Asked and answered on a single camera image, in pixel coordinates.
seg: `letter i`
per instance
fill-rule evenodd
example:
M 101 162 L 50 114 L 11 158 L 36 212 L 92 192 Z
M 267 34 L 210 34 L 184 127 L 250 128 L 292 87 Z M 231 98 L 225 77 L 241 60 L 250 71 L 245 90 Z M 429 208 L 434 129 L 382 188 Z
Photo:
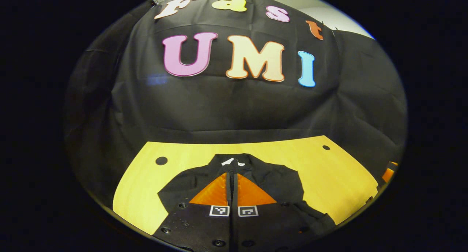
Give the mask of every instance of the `letter i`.
M 302 75 L 299 78 L 299 84 L 304 87 L 315 87 L 314 81 L 314 60 L 315 57 L 307 52 L 299 51 L 297 53 L 302 60 Z

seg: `orange object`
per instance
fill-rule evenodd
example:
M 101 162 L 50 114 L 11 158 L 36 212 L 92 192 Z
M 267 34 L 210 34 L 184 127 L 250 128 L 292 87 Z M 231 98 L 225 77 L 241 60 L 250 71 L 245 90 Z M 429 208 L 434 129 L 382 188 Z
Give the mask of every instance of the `orange object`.
M 237 174 L 237 205 L 253 206 L 274 204 L 276 201 L 246 177 Z
M 393 174 L 394 174 L 393 170 L 390 170 L 387 168 L 385 173 L 382 176 L 382 179 L 387 183 L 390 180 L 390 178 L 393 176 Z
M 192 204 L 227 206 L 226 174 L 222 174 L 204 187 L 192 200 Z

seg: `black cloth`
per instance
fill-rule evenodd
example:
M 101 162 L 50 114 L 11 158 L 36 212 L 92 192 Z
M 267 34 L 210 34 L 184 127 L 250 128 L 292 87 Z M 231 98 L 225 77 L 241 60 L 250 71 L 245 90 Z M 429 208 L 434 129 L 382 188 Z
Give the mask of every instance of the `black cloth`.
M 145 3 L 110 26 L 85 51 L 73 72 L 65 105 L 65 142 L 75 173 L 87 190 L 112 208 L 117 185 L 146 142 L 250 143 L 325 135 L 359 161 L 380 183 L 389 161 L 399 162 L 407 109 L 396 69 L 379 44 L 332 30 L 273 0 L 246 0 L 246 12 L 218 10 L 216 0 L 194 0 L 154 20 L 171 0 Z M 265 15 L 287 10 L 282 23 Z M 316 39 L 305 22 L 316 22 Z M 166 72 L 162 40 L 187 35 L 181 60 L 196 56 L 194 34 L 216 32 L 204 72 Z M 284 45 L 283 82 L 230 79 L 229 35 L 245 35 L 261 50 Z M 315 87 L 299 85 L 298 51 L 315 57 Z
M 230 164 L 222 165 L 231 158 L 234 160 Z M 227 194 L 227 199 L 232 198 L 228 200 L 230 216 L 209 216 L 210 205 L 189 202 L 222 174 L 227 174 L 228 192 L 231 187 L 233 189 L 232 195 Z M 257 217 L 239 217 L 237 174 L 259 186 L 276 203 L 257 205 Z M 231 177 L 234 182 L 229 187 Z M 284 165 L 263 162 L 245 153 L 216 154 L 209 164 L 176 175 L 158 195 L 169 214 L 153 235 L 194 251 L 204 251 L 208 247 L 219 252 L 249 251 L 245 244 L 251 241 L 256 250 L 273 251 L 279 247 L 295 247 L 310 242 L 336 226 L 328 214 L 311 208 L 302 200 L 304 190 L 297 171 Z M 213 247 L 212 240 L 215 239 L 227 244 Z

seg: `pink letter u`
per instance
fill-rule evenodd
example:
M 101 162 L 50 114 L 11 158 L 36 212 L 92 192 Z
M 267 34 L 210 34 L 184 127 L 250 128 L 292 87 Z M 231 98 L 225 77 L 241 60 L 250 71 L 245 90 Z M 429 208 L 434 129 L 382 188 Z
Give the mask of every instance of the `pink letter u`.
M 184 65 L 180 61 L 182 43 L 187 40 L 185 35 L 168 37 L 162 41 L 164 50 L 164 67 L 169 74 L 175 76 L 193 76 L 203 72 L 210 62 L 211 43 L 218 38 L 218 34 L 205 32 L 194 35 L 199 41 L 197 59 L 191 65 Z

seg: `yellow table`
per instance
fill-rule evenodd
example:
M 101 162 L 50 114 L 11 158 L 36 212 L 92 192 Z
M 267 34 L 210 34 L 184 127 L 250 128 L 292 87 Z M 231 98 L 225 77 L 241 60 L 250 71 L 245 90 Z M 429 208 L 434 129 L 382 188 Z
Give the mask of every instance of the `yellow table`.
M 377 182 L 351 155 L 325 136 L 243 144 L 147 142 L 122 176 L 113 210 L 152 235 L 167 216 L 158 192 L 180 172 L 207 165 L 215 154 L 248 153 L 299 172 L 304 200 L 336 224 L 377 194 Z M 166 157 L 165 165 L 157 165 Z

